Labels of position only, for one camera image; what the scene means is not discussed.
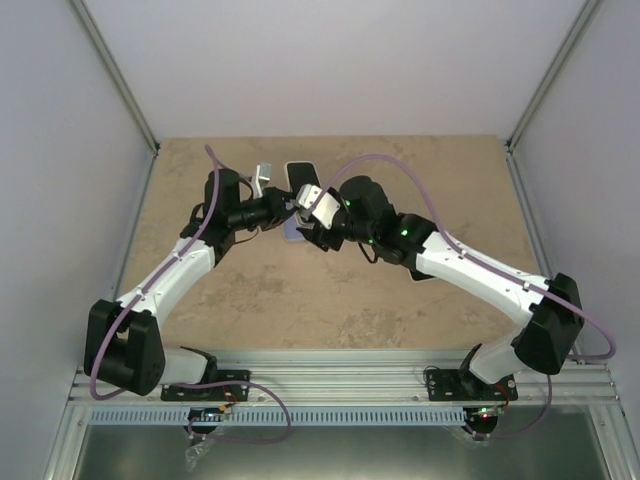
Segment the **lavender phone case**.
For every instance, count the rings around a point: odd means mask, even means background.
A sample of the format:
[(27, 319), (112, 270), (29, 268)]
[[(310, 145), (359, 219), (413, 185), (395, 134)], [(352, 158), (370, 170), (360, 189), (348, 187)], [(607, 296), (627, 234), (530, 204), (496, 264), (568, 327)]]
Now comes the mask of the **lavender phone case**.
[(283, 237), (286, 242), (302, 242), (305, 240), (302, 233), (299, 231), (299, 224), (294, 218), (288, 219), (283, 224)]

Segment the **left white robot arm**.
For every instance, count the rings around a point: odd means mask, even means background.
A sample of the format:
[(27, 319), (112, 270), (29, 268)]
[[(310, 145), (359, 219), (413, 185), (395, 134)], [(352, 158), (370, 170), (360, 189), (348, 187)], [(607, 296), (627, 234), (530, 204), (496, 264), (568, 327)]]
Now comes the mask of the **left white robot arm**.
[(241, 188), (248, 183), (234, 170), (212, 171), (203, 202), (192, 209), (160, 265), (128, 293), (91, 307), (84, 372), (93, 398), (107, 397), (98, 392), (98, 382), (140, 396), (171, 384), (184, 384), (197, 399), (216, 393), (219, 376), (213, 357), (194, 348), (165, 347), (161, 328), (179, 301), (235, 245), (237, 232), (268, 231), (293, 215), (292, 193), (252, 186), (243, 199)]

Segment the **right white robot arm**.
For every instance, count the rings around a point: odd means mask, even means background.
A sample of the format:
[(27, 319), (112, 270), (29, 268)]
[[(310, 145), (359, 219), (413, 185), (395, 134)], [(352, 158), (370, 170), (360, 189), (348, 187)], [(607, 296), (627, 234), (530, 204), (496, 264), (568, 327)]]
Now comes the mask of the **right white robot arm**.
[(304, 225), (303, 237), (323, 251), (358, 244), (367, 260), (406, 268), (415, 281), (444, 280), (504, 313), (516, 326), (508, 335), (474, 346), (455, 370), (451, 384), (481, 399), (495, 384), (529, 368), (558, 374), (584, 326), (571, 311), (580, 304), (576, 282), (520, 273), (448, 237), (416, 214), (398, 213), (382, 187), (355, 176), (324, 192), (314, 173), (292, 173), (289, 184)]

